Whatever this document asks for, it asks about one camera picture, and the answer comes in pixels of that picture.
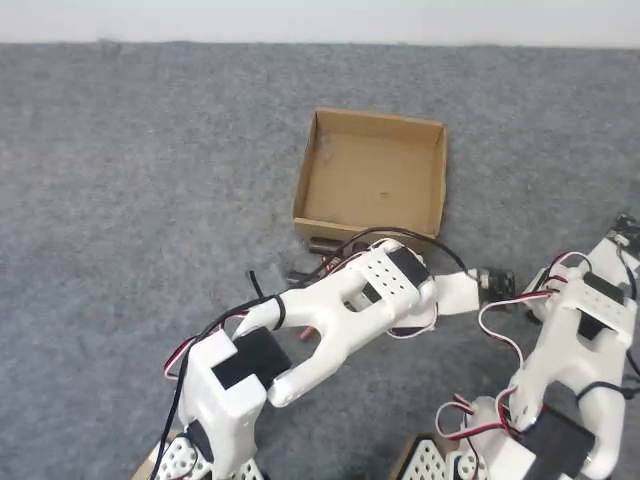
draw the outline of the open cardboard box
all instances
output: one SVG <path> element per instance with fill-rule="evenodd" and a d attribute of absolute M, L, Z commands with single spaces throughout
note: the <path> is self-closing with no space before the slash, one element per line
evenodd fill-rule
<path fill-rule="evenodd" d="M 306 240 L 347 240 L 368 227 L 395 226 L 435 237 L 446 161 L 443 123 L 320 108 L 293 207 L 296 231 Z"/>

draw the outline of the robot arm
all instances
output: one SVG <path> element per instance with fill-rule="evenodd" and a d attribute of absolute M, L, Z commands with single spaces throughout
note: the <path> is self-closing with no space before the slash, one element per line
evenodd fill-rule
<path fill-rule="evenodd" d="M 386 240 L 318 282 L 251 309 L 233 341 L 218 331 L 198 342 L 178 414 L 214 478 L 230 478 L 253 457 L 255 420 L 267 399 L 287 406 L 389 329 L 428 329 L 439 313 L 477 309 L 495 285 L 483 288 L 476 277 L 483 275 L 433 277 L 419 255 Z M 270 331 L 301 326 L 314 327 L 322 339 L 292 368 Z"/>
<path fill-rule="evenodd" d="M 559 257 L 541 270 L 525 292 L 557 292 L 528 307 L 542 322 L 537 345 L 511 378 L 509 426 L 459 442 L 418 437 L 402 458 L 394 478 L 446 480 L 568 480 L 582 473 L 608 478 L 620 450 L 625 410 L 622 382 L 625 353 L 633 341 L 640 268 L 640 225 L 620 217 L 607 236 L 577 267 Z M 570 388 L 578 401 L 581 424 L 543 405 L 553 382 Z M 493 398 L 464 406 L 464 429 L 501 425 Z"/>

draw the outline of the white robot bracket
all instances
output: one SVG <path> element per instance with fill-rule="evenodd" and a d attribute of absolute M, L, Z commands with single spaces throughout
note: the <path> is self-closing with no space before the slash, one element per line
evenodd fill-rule
<path fill-rule="evenodd" d="M 478 308 L 478 286 L 467 272 L 438 281 L 422 258 L 395 240 L 385 240 L 344 268 L 304 289 L 284 292 L 252 309 L 234 338 L 259 328 L 314 327 L 321 341 L 313 355 L 275 379 L 269 401 L 284 407 L 331 376 L 349 355 L 393 327 L 429 329 L 438 313 L 453 314 Z M 460 289 L 455 302 L 456 288 Z M 442 293 L 439 309 L 438 293 Z"/>

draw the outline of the gray carpet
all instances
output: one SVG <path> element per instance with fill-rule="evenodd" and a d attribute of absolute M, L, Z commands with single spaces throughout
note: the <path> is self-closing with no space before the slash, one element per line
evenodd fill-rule
<path fill-rule="evenodd" d="M 318 105 L 449 125 L 442 240 L 472 266 L 524 282 L 640 215 L 637 52 L 0 46 L 2 478 L 131 474 L 169 407 L 172 348 L 254 295 L 248 268 L 310 262 L 291 205 Z M 521 314 L 491 321 L 533 346 Z M 258 460 L 274 480 L 384 478 L 441 402 L 495 394 L 514 368 L 472 315 L 379 338 L 265 411 Z M 638 427 L 640 399 L 616 480 L 640 469 Z"/>

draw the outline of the wire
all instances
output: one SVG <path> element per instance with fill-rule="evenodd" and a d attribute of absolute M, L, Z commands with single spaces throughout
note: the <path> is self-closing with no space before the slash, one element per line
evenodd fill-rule
<path fill-rule="evenodd" d="M 622 387 L 609 382 L 593 382 L 584 387 L 580 391 L 580 393 L 576 395 L 576 403 L 580 403 L 580 400 L 582 400 L 584 396 L 594 388 L 607 388 L 609 390 L 613 390 L 614 392 L 620 393 L 625 400 L 632 400 L 638 393 L 640 393 L 640 387 L 630 388 Z"/>
<path fill-rule="evenodd" d="M 433 330 L 436 321 L 438 320 L 438 303 L 434 302 L 433 303 L 433 322 L 431 322 L 429 325 L 426 325 L 422 328 L 420 328 L 419 330 L 412 332 L 412 333 L 407 333 L 406 335 L 398 335 L 396 333 L 393 333 L 394 330 L 396 330 L 396 328 L 390 328 L 386 331 L 387 335 L 389 335 L 391 338 L 395 338 L 396 340 L 407 340 L 409 338 L 415 338 L 418 335 L 422 335 L 424 332 L 427 332 L 429 330 Z M 409 328 L 409 329 L 413 329 L 412 327 L 397 327 L 397 328 Z"/>
<path fill-rule="evenodd" d="M 507 337 L 505 335 L 500 335 L 499 333 L 496 333 L 493 330 L 489 329 L 484 324 L 484 321 L 482 320 L 482 317 L 484 316 L 485 312 L 487 310 L 491 309 L 491 308 L 499 307 L 499 306 L 503 306 L 503 305 L 512 305 L 514 303 L 522 303 L 522 302 L 526 302 L 528 300 L 534 300 L 534 299 L 538 299 L 538 298 L 547 298 L 547 297 L 550 297 L 551 295 L 553 295 L 556 292 L 557 292 L 557 290 L 542 290 L 542 291 L 539 291 L 539 292 L 525 293 L 523 295 L 520 295 L 518 297 L 512 298 L 510 300 L 502 300 L 502 301 L 499 301 L 499 302 L 487 303 L 478 312 L 478 325 L 480 326 L 482 331 L 485 334 L 487 334 L 488 336 L 490 336 L 491 338 L 495 338 L 496 340 L 500 340 L 501 342 L 504 342 L 507 345 L 511 346 L 511 348 L 513 348 L 513 350 L 518 355 L 518 361 L 520 362 L 520 368 L 522 368 L 522 366 L 524 365 L 524 355 L 522 354 L 522 350 L 520 349 L 518 344 L 515 341 L 513 341 L 511 338 L 509 338 L 509 337 Z"/>
<path fill-rule="evenodd" d="M 196 339 L 196 337 L 187 338 L 184 342 L 182 342 L 180 344 L 180 346 L 178 348 L 176 348 L 173 351 L 173 353 L 171 354 L 169 359 L 164 363 L 164 366 L 162 367 L 162 371 L 164 373 L 164 378 L 166 378 L 168 380 L 177 380 L 178 379 L 178 376 L 176 374 L 174 374 L 174 373 L 171 373 L 170 371 L 173 368 L 173 366 L 178 362 L 178 360 L 182 357 L 182 355 L 187 350 L 187 348 L 189 346 L 191 346 L 191 344 L 193 343 L 193 341 L 195 339 Z"/>
<path fill-rule="evenodd" d="M 234 307 L 230 310 L 227 310 L 220 316 L 218 316 L 215 320 L 213 320 L 207 327 L 200 332 L 200 334 L 195 338 L 195 340 L 187 347 L 184 354 L 182 355 L 182 363 L 180 364 L 180 371 L 178 373 L 177 384 L 175 393 L 173 394 L 173 400 L 171 401 L 171 407 L 169 408 L 169 413 L 167 414 L 167 419 L 164 424 L 164 428 L 160 435 L 160 442 L 158 446 L 158 456 L 156 457 L 155 464 L 153 466 L 153 470 L 151 471 L 151 475 L 149 478 L 155 478 L 158 474 L 158 470 L 160 470 L 160 464 L 162 463 L 162 455 L 164 453 L 164 446 L 167 443 L 167 437 L 169 436 L 169 431 L 171 430 L 171 425 L 173 424 L 173 419 L 176 416 L 176 411 L 178 409 L 178 403 L 180 401 L 180 394 L 182 393 L 182 387 L 184 385 L 184 378 L 187 372 L 187 365 L 189 363 L 189 352 L 193 348 L 193 346 L 207 338 L 211 332 L 218 326 L 221 325 L 226 319 L 233 317 L 235 315 L 239 315 L 243 313 L 245 310 L 248 310 L 256 305 L 260 305 L 262 303 L 268 302 L 269 300 L 273 300 L 276 295 L 269 295 L 263 298 L 256 298 L 253 300 L 249 300 L 237 307 Z"/>
<path fill-rule="evenodd" d="M 496 402 L 495 402 L 496 415 L 498 416 L 498 418 L 500 419 L 500 422 L 504 425 L 505 430 L 507 431 L 509 431 L 509 428 L 511 427 L 511 425 L 509 425 L 509 421 L 507 420 L 507 417 L 504 413 L 505 407 L 502 404 L 502 401 L 505 398 L 512 395 L 517 390 L 517 388 L 518 388 L 517 386 L 507 387 L 504 390 L 502 390 L 498 395 L 496 395 Z"/>
<path fill-rule="evenodd" d="M 638 298 L 638 284 L 636 283 L 636 279 L 633 276 L 633 271 L 631 271 L 629 265 L 627 265 L 627 262 L 625 262 L 624 257 L 622 256 L 622 249 L 620 247 L 618 247 L 617 253 L 618 258 L 624 266 L 624 269 L 627 271 L 627 277 L 629 277 L 629 285 L 631 286 L 631 300 L 635 301 Z"/>
<path fill-rule="evenodd" d="M 249 275 L 249 280 L 251 281 L 251 285 L 253 285 L 253 289 L 256 291 L 256 295 L 258 298 L 264 297 L 264 293 L 262 293 L 262 289 L 260 288 L 260 284 L 258 283 L 258 279 L 256 278 L 256 272 L 253 270 L 249 270 L 247 272 Z"/>
<path fill-rule="evenodd" d="M 636 375 L 640 377 L 640 368 L 638 367 L 638 364 L 636 363 L 629 350 L 627 350 L 627 360 L 629 361 L 629 365 L 631 365 L 631 368 L 633 368 L 633 371 L 636 372 Z"/>
<path fill-rule="evenodd" d="M 485 425 L 480 425 L 478 427 L 463 428 L 462 430 L 458 430 L 457 432 L 453 432 L 453 433 L 444 433 L 442 431 L 442 428 L 440 427 L 440 415 L 446 408 L 449 408 L 449 407 L 455 407 L 458 410 L 462 410 L 467 415 L 474 414 L 473 409 L 471 407 L 468 407 L 464 403 L 452 401 L 452 402 L 445 402 L 442 405 L 440 405 L 440 408 L 438 408 L 438 411 L 436 412 L 435 424 L 436 424 L 436 431 L 438 432 L 438 435 L 440 435 L 442 438 L 446 438 L 448 440 L 462 440 L 463 438 L 473 437 L 474 435 L 479 435 L 489 430 L 505 428 L 505 425 L 503 425 L 502 423 L 487 423 Z"/>
<path fill-rule="evenodd" d="M 533 287 L 533 289 L 531 291 L 532 292 L 537 292 L 538 289 L 542 285 L 544 285 L 544 283 L 547 281 L 547 279 L 549 278 L 549 275 L 551 275 L 551 270 L 553 270 L 553 267 L 555 267 L 558 263 L 564 262 L 567 258 L 569 258 L 571 256 L 574 256 L 574 255 L 582 257 L 582 259 L 589 266 L 589 271 L 593 272 L 593 264 L 591 263 L 591 260 L 589 260 L 589 257 L 587 255 L 585 255 L 582 252 L 577 252 L 577 251 L 564 252 L 564 253 L 561 253 L 560 255 L 558 255 L 556 258 L 554 258 L 553 261 L 549 264 L 549 266 L 544 269 L 544 271 L 540 275 L 540 278 L 538 278 L 538 281 L 536 282 L 535 286 Z"/>
<path fill-rule="evenodd" d="M 357 241 L 360 238 L 362 238 L 362 237 L 364 237 L 366 235 L 369 235 L 371 233 L 384 233 L 384 232 L 399 233 L 401 235 L 404 235 L 404 236 L 407 236 L 407 237 L 410 237 L 410 238 L 415 238 L 417 240 L 420 240 L 420 241 L 423 241 L 423 242 L 426 242 L 426 243 L 429 243 L 431 245 L 434 245 L 434 246 L 438 247 L 440 250 L 442 250 L 447 255 L 449 255 L 453 259 L 453 261 L 456 262 L 456 264 L 462 270 L 464 270 L 467 273 L 467 275 L 470 275 L 469 274 L 469 269 L 467 268 L 465 263 L 462 261 L 460 256 L 458 256 L 458 254 L 455 253 L 447 245 L 445 245 L 442 242 L 439 242 L 438 240 L 435 240 L 433 238 L 427 237 L 426 235 L 422 235 L 420 233 L 417 233 L 417 232 L 414 232 L 412 230 L 408 230 L 408 229 L 402 228 L 402 227 L 371 227 L 371 228 L 367 228 L 365 230 L 362 230 L 361 232 L 356 233 L 353 237 L 351 237 L 349 240 L 347 240 L 342 245 L 340 245 L 336 249 L 336 251 L 332 255 L 327 257 L 327 259 L 324 262 L 322 262 L 315 270 L 313 270 L 312 272 L 310 272 L 309 274 L 307 274 L 303 278 L 301 278 L 296 283 L 294 288 L 303 287 L 306 283 L 308 283 L 311 280 L 315 279 L 334 258 L 339 257 L 344 252 L 344 250 L 349 245 L 354 243 L 355 241 Z"/>
<path fill-rule="evenodd" d="M 466 415 L 462 418 L 462 421 L 464 422 L 464 428 L 467 428 L 467 416 Z M 469 448 L 471 448 L 471 451 L 473 452 L 473 455 L 476 458 L 476 463 L 475 463 L 474 468 L 473 468 L 473 477 L 471 477 L 471 480 L 476 480 L 476 478 L 478 478 L 478 470 L 480 468 L 480 455 L 478 455 L 478 451 L 473 446 L 473 442 L 471 441 L 471 437 L 467 438 L 467 443 L 469 444 Z"/>

